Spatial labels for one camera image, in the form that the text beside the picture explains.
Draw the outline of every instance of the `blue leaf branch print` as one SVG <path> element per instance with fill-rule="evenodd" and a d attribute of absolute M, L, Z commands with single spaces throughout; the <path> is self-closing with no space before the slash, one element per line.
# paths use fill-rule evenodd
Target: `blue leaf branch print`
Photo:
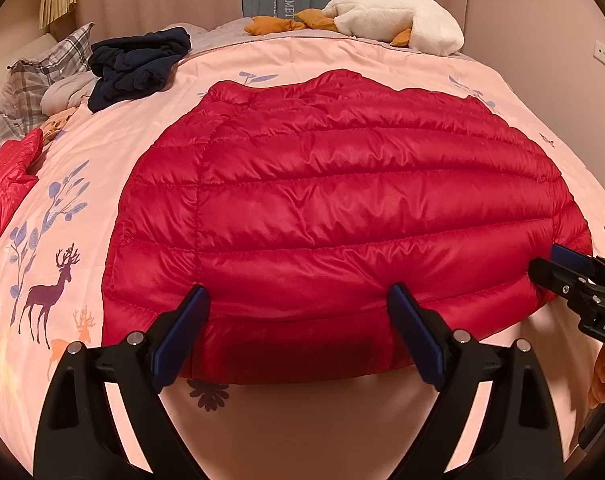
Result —
<path fill-rule="evenodd" d="M 460 81 L 455 80 L 451 75 L 449 76 L 449 81 L 451 81 L 455 86 L 457 86 L 458 88 L 460 88 L 461 90 L 464 90 L 466 93 L 473 95 L 474 97 L 476 97 L 477 99 L 480 99 L 482 102 L 484 102 L 485 105 L 487 105 L 489 108 L 494 109 L 495 108 L 495 103 L 493 101 L 485 101 L 484 99 L 484 94 L 480 91 L 480 90 L 472 90 L 471 88 L 469 88 L 467 85 L 464 85 L 463 83 L 461 83 Z"/>
<path fill-rule="evenodd" d="M 79 165 L 79 167 L 77 167 L 75 170 L 73 170 L 73 171 L 70 173 L 70 176 L 69 176 L 69 177 L 71 178 L 71 177 L 76 176 L 76 175 L 77 175 L 77 174 L 78 174 L 78 173 L 79 173 L 79 172 L 82 170 L 82 168 L 84 168 L 84 167 L 85 167 L 87 164 L 89 164 L 89 161 L 88 161 L 88 160 L 86 160 L 86 161 L 85 161 L 85 162 L 83 162 L 81 165 Z"/>
<path fill-rule="evenodd" d="M 245 78 L 243 85 L 247 85 L 247 84 L 251 84 L 251 83 L 262 83 L 262 81 L 269 81 L 269 79 L 278 77 L 278 74 L 256 75 L 256 74 L 250 74 L 249 72 L 238 72 L 238 75 L 240 77 Z"/>
<path fill-rule="evenodd" d="M 49 184 L 49 198 L 53 198 L 60 191 L 60 182 L 52 182 Z"/>
<path fill-rule="evenodd" d="M 82 202 L 78 205 L 76 205 L 71 211 L 69 211 L 65 216 L 64 219 L 69 222 L 71 221 L 71 219 L 73 218 L 73 216 L 79 212 L 82 211 L 84 208 L 87 207 L 87 202 Z"/>
<path fill-rule="evenodd" d="M 29 237 L 29 248 L 35 249 L 38 245 L 38 228 L 34 227 L 34 230 L 31 231 L 31 236 Z"/>
<path fill-rule="evenodd" d="M 269 79 L 273 79 L 274 77 L 278 77 L 278 74 L 261 75 L 261 76 L 258 76 L 258 77 L 254 77 L 249 82 L 250 83 L 262 83 L 262 81 L 269 81 Z"/>
<path fill-rule="evenodd" d="M 25 239 L 26 236 L 26 222 L 24 224 L 22 224 L 20 226 L 20 229 L 18 230 L 18 234 L 16 235 L 16 238 L 14 240 L 14 244 L 16 245 L 16 247 L 18 247 L 23 240 Z"/>
<path fill-rule="evenodd" d="M 26 241 L 27 224 L 24 222 L 20 228 L 14 228 L 9 234 L 9 239 L 12 244 L 9 248 L 14 252 L 9 258 L 10 264 L 18 264 L 18 282 L 10 288 L 11 297 L 14 298 L 14 309 L 11 313 L 11 321 L 9 325 L 13 325 L 16 320 L 16 310 L 18 308 L 18 300 L 20 293 L 23 290 L 25 283 L 25 275 L 31 270 L 32 264 L 37 254 L 38 244 L 42 236 L 52 228 L 58 215 L 64 215 L 65 220 L 71 221 L 73 216 L 82 211 L 87 206 L 87 202 L 78 202 L 78 197 L 89 188 L 89 182 L 85 181 L 84 177 L 74 180 L 74 177 L 82 171 L 89 163 L 88 160 L 83 162 L 78 167 L 74 168 L 61 182 L 52 182 L 48 187 L 48 195 L 52 200 L 49 209 L 44 213 L 42 218 L 41 229 L 34 227 Z M 70 194 L 70 190 L 76 188 L 75 194 Z"/>

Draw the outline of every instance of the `wall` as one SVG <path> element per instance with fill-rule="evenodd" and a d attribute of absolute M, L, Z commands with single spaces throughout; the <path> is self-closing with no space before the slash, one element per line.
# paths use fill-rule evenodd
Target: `wall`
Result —
<path fill-rule="evenodd" d="M 0 7 L 0 56 L 44 34 L 39 28 L 40 0 L 6 0 Z"/>
<path fill-rule="evenodd" d="M 500 72 L 605 188 L 605 18 L 593 0 L 469 0 L 463 52 Z"/>

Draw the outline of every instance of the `navy blue clothing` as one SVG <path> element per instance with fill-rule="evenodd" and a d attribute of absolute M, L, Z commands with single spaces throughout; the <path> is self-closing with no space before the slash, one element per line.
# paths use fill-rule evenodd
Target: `navy blue clothing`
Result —
<path fill-rule="evenodd" d="M 114 103 L 162 90 L 171 67 L 190 48 L 189 34 L 183 27 L 94 43 L 89 68 L 100 79 L 87 106 L 97 112 Z"/>

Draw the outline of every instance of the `blue clamp pad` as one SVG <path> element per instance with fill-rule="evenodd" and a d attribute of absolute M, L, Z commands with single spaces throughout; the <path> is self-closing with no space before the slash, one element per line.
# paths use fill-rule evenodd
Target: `blue clamp pad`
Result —
<path fill-rule="evenodd" d="M 554 244 L 551 247 L 551 261 L 587 278 L 595 276 L 595 267 L 590 256 L 576 253 L 562 245 Z"/>
<path fill-rule="evenodd" d="M 445 332 L 449 332 L 438 313 L 423 309 L 402 285 L 393 285 L 387 295 L 391 321 L 413 358 L 425 383 L 441 391 L 446 382 Z"/>
<path fill-rule="evenodd" d="M 151 385 L 156 392 L 176 380 L 196 336 L 209 317 L 209 307 L 209 293 L 202 286 L 194 287 L 178 307 L 175 320 L 151 359 Z"/>

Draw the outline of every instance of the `bedsheet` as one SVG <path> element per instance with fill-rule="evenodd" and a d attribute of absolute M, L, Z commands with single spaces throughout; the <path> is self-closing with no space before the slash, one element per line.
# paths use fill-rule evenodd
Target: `bedsheet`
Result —
<path fill-rule="evenodd" d="M 165 91 L 94 115 L 82 105 L 32 168 L 39 181 L 0 238 L 0 436 L 28 470 L 51 370 L 67 342 L 100 344 L 106 250 L 120 192 L 138 157 L 219 80 L 273 86 L 335 68 L 394 89 L 476 96 L 554 160 L 589 222 L 595 254 L 605 256 L 604 189 L 494 70 L 460 57 L 442 59 L 347 38 L 266 38 L 201 53 L 180 64 Z M 55 285 L 50 288 L 55 294 L 30 320 L 29 295 L 43 285 Z M 524 336 L 533 343 L 550 383 L 566 455 L 586 413 L 599 348 L 576 327 L 575 315 L 554 300 L 489 338 L 510 345 Z M 117 388 L 108 393 L 128 456 L 146 466 Z M 484 385 L 451 466 L 471 452 L 488 395 Z M 178 380 L 162 393 L 186 445 L 213 480 L 387 478 L 434 399 L 434 390 L 413 367 L 297 385 Z"/>

